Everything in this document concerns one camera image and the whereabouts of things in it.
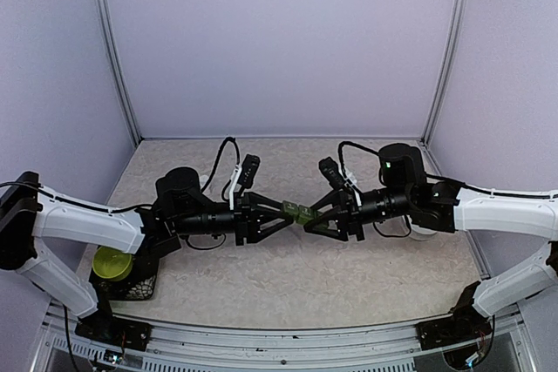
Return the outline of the green pill organizer box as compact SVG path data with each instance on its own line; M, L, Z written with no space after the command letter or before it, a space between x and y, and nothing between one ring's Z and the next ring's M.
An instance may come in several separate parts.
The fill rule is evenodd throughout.
M301 226L305 226L316 217L316 211L310 207L298 205L286 200L282 202L282 211L290 216L295 223Z

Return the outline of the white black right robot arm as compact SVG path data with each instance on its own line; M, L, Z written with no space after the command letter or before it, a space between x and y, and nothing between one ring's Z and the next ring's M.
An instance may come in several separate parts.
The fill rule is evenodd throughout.
M361 192L344 159L322 159L319 170L331 190L311 206L307 233L346 241L364 239L367 224L407 217L418 229L455 233L487 230L541 237L545 244L492 279L466 287L446 321L446 333L465 340L489 318L557 283L557 193L502 192L469 186L425 171L416 146L394 143L376 151L382 188Z

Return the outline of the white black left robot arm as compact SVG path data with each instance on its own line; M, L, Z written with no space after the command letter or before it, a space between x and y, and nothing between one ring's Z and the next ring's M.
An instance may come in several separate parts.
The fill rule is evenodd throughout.
M216 202L201 190L199 174L178 167L155 183L156 200L128 208L95 206L40 184L24 172L1 198L1 268L26 277L64 304L106 342L122 323L93 285L79 279L45 244L58 238L109 247L130 255L164 257L193 235L231 233L237 245L258 243L293 223L281 203L257 193Z

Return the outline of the white bowl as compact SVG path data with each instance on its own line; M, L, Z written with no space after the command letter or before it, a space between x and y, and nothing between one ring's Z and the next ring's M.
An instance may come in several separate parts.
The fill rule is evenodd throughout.
M407 219L409 220L411 227L411 233L409 237L413 240L427 241L433 239L438 234L438 231L424 228L419 226L418 224L415 224L410 216L408 216Z

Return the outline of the black patterned square plate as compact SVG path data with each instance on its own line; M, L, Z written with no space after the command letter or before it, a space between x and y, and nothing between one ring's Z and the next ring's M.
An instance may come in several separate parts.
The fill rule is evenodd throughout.
M91 269L90 282L111 301L147 301L153 297L160 262L133 256L132 272L122 281L100 279Z

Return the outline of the green bowl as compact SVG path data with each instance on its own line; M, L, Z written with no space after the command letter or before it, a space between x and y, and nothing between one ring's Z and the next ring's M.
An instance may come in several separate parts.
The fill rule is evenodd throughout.
M92 259L92 271L102 280L122 281L133 268L133 256L110 247L99 247Z

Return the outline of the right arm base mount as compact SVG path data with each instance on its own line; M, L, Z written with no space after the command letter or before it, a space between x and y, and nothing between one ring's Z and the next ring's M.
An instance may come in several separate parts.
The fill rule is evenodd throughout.
M470 341L493 332L492 320L473 308L473 296L480 281L465 287L449 316L421 321L415 328L422 350Z

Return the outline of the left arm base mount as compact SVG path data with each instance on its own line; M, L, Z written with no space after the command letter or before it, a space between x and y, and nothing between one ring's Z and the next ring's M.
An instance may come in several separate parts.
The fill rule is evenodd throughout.
M90 316L78 321L75 334L95 342L144 352L152 333L152 326L142 321L119 317Z

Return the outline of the front aluminium rail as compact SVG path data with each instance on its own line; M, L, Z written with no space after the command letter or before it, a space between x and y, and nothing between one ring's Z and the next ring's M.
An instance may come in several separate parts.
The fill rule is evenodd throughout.
M250 329L120 317L152 326L146 350L127 348L121 363L112 365L102 357L117 348L71 335L76 361L85 361L80 370L91 370L97 359L114 371L413 371L422 356L444 368L445 352L473 343L423 350L416 326L422 319L352 328ZM61 368L51 370L72 371L71 361L68 369L61 364L68 355L64 319L61 305L52 302L25 371L47 371L55 364ZM518 308L500 311L493 337L488 356L473 371L543 370Z

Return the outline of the left aluminium frame post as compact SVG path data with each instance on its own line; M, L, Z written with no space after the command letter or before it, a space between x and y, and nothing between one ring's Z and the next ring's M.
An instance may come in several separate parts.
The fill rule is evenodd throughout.
M132 141L133 146L137 148L143 140L143 137L140 133L139 124L133 110L132 101L127 90L122 65L119 59L116 39L112 29L109 3L108 0L95 0L95 3L99 15L105 52L116 88L119 106L123 113L130 140Z

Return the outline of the aluminium frame post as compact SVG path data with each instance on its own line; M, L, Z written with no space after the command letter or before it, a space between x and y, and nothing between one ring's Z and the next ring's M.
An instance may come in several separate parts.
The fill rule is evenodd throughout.
M444 47L439 75L435 85L430 111L428 112L425 122L425 128L421 136L421 141L425 148L429 148L432 143L442 112L447 86L449 84L454 59L458 49L461 26L466 13L466 1L467 0L453 0L452 13L450 16L449 29L446 37L446 44Z
M137 148L143 140L143 137L140 133L139 124L133 110L132 101L127 90L122 65L119 59L116 39L112 29L109 3L108 0L95 0L95 3L99 15L105 52L116 88L119 106L123 113L130 140L132 141L133 146Z

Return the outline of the right aluminium frame post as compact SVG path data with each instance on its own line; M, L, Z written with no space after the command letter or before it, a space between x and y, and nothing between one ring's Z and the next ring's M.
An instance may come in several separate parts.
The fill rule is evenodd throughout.
M446 37L446 44L444 47L439 75L435 85L430 111L428 112L425 122L425 128L421 136L421 141L425 148L429 148L432 143L442 112L447 86L449 84L454 59L458 49L461 26L466 13L466 1L467 0L453 0L452 13L450 16L449 29Z

